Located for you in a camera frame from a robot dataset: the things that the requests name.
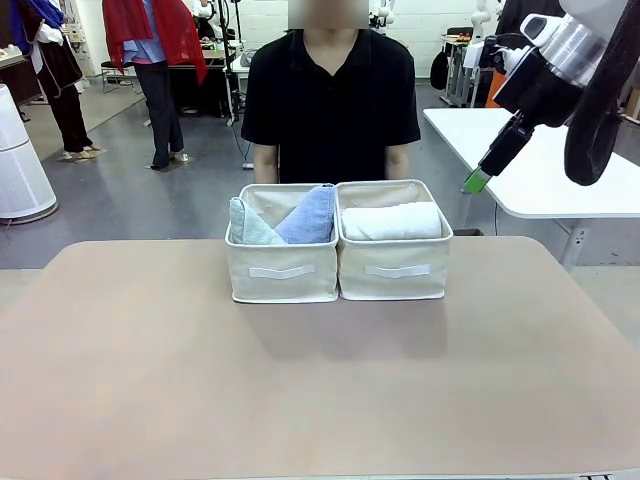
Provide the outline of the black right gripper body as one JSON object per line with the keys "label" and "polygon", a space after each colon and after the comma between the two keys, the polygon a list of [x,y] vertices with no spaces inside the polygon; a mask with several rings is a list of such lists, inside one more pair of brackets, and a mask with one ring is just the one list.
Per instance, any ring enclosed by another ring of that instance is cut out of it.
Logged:
{"label": "black right gripper body", "polygon": [[555,72],[537,48],[530,48],[508,72],[494,101],[512,113],[509,125],[519,129],[559,127],[572,115],[584,90]]}

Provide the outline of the white towel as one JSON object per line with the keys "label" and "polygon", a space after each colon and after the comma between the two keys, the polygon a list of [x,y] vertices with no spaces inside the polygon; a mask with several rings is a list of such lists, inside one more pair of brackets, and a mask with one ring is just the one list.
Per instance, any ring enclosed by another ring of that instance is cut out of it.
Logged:
{"label": "white towel", "polygon": [[433,202],[347,208],[341,222],[344,236],[353,241],[436,239],[442,229],[439,209]]}

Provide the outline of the periwinkle blue towel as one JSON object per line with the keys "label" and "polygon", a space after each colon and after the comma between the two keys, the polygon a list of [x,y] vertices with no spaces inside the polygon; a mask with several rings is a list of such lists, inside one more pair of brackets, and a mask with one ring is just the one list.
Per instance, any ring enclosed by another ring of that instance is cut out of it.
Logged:
{"label": "periwinkle blue towel", "polygon": [[331,240],[335,211],[335,186],[313,187],[276,227],[288,244],[324,244]]}

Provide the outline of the black folding chair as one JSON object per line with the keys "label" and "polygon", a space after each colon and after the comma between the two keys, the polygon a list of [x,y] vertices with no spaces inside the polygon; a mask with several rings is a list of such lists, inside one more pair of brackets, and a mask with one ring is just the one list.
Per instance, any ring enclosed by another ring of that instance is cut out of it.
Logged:
{"label": "black folding chair", "polygon": [[125,67],[123,71],[120,71],[111,61],[102,62],[100,65],[100,79],[104,94],[126,86],[129,86],[136,95],[142,93],[137,76],[129,67]]}

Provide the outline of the white background table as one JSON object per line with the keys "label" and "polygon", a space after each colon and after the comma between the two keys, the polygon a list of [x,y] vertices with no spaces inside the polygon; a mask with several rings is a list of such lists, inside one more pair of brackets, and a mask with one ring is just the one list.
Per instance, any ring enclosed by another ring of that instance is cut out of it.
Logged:
{"label": "white background table", "polygon": [[[511,114],[504,109],[424,109],[423,115],[453,153],[473,171]],[[595,265],[640,266],[640,166],[612,154],[594,185],[579,186],[564,173],[568,127],[537,127],[532,139],[499,176],[488,193],[508,215],[551,220],[568,238],[559,260],[571,269],[595,235],[602,262]]]}

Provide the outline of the gray background workbench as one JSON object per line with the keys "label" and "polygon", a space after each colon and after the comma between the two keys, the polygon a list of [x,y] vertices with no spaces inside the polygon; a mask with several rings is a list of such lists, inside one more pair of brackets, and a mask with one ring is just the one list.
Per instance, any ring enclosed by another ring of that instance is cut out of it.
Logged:
{"label": "gray background workbench", "polygon": [[448,76],[440,99],[452,108],[483,108],[488,99],[493,71],[463,66],[471,29],[452,28],[442,38],[443,51],[448,60]]}

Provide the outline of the black hanging bag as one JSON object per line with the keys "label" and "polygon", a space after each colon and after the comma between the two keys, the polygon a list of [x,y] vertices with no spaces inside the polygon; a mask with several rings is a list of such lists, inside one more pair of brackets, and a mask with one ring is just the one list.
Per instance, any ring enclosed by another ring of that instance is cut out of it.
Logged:
{"label": "black hanging bag", "polygon": [[430,70],[430,84],[436,90],[444,90],[448,82],[449,59],[446,51],[442,49],[434,58]]}

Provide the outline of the beige fabric storage bin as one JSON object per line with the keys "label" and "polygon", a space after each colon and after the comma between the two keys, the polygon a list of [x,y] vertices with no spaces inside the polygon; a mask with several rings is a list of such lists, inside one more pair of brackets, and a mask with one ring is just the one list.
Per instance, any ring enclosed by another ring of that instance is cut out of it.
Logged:
{"label": "beige fabric storage bin", "polygon": [[[347,208],[433,202],[441,236],[423,240],[353,241],[344,236]],[[445,294],[453,230],[426,185],[418,180],[343,182],[336,186],[338,280],[348,300],[423,300]]]}
{"label": "beige fabric storage bin", "polygon": [[[315,186],[250,184],[238,196],[275,227]],[[338,297],[336,205],[331,240],[307,245],[238,245],[225,234],[232,298],[241,303],[318,303]]]}

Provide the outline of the seated person in black shirt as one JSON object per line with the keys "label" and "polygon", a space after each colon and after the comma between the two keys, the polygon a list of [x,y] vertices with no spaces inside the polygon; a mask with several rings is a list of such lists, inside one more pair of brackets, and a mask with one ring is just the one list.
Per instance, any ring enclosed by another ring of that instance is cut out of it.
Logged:
{"label": "seated person in black shirt", "polygon": [[289,0],[289,30],[249,67],[241,136],[258,184],[403,180],[421,138],[414,59],[369,26],[370,0]]}

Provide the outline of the light teal folded towel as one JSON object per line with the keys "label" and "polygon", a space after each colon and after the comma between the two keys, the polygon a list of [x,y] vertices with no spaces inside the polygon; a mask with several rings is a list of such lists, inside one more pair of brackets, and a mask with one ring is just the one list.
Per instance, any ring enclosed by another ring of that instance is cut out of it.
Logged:
{"label": "light teal folded towel", "polygon": [[229,201],[229,238],[238,245],[285,245],[286,242],[244,200]]}

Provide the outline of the person with red shawl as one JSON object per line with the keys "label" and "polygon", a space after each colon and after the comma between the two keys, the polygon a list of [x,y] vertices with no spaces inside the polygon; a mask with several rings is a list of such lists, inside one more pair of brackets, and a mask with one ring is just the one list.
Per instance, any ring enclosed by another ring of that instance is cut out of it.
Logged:
{"label": "person with red shawl", "polygon": [[188,64],[198,81],[206,63],[190,10],[182,0],[101,0],[111,63],[134,68],[145,96],[153,133],[150,168],[186,163],[184,140],[174,104],[169,68]]}

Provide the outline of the person in black vest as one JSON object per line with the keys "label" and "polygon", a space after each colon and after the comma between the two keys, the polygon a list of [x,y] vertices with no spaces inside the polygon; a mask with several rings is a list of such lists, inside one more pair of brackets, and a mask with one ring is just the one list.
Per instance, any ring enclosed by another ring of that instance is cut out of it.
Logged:
{"label": "person in black vest", "polygon": [[31,60],[63,141],[63,159],[82,162],[103,149],[87,134],[76,83],[83,78],[63,32],[65,16],[56,0],[9,0],[10,28]]}

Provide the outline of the white cylindrical air purifier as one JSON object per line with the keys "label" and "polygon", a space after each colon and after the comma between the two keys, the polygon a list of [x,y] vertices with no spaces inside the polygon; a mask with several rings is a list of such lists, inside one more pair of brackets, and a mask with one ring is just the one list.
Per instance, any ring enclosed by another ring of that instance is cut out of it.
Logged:
{"label": "white cylindrical air purifier", "polygon": [[57,197],[11,92],[0,83],[0,224],[37,221],[57,207]]}

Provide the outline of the brown wooden counter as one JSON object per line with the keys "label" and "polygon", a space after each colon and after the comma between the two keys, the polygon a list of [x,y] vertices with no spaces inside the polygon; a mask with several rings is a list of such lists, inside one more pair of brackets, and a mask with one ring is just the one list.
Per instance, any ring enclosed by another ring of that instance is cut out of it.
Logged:
{"label": "brown wooden counter", "polygon": [[32,62],[15,45],[0,47],[0,83],[9,88],[18,105],[41,97]]}

